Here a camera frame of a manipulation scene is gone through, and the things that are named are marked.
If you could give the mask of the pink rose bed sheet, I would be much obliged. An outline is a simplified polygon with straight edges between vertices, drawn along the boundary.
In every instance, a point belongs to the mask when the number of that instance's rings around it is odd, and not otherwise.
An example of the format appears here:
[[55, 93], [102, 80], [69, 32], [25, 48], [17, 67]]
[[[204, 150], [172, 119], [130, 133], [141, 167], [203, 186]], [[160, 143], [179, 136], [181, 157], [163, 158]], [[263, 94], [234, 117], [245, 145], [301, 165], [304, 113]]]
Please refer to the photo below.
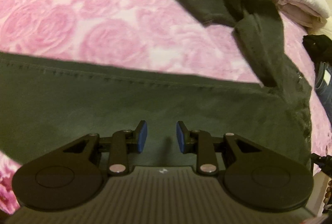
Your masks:
[[[314, 90], [305, 30], [277, 11], [284, 52], [311, 86], [311, 153], [331, 152], [331, 125]], [[151, 73], [259, 83], [232, 30], [189, 17], [173, 0], [1, 0], [1, 54]]]

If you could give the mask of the dark grey trousers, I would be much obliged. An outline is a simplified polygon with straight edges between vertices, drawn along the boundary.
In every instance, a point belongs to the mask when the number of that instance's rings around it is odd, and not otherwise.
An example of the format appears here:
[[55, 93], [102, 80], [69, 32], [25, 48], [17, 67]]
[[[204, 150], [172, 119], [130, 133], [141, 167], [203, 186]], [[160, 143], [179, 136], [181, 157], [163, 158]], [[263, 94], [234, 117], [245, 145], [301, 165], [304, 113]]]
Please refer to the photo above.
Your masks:
[[310, 165], [311, 86], [284, 52], [272, 0], [173, 0], [207, 29], [225, 24], [259, 83], [1, 54], [1, 150], [18, 163], [89, 133], [149, 127], [137, 165], [186, 166], [175, 126], [235, 133]]

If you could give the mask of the blue jeans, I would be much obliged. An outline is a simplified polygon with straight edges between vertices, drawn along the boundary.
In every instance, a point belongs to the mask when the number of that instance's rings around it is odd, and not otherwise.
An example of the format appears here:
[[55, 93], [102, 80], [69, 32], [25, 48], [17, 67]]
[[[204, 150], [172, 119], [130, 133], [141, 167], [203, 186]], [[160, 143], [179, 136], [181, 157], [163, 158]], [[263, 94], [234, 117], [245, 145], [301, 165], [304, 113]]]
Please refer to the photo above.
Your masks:
[[331, 122], [331, 66], [327, 62], [320, 62], [315, 81], [315, 92]]

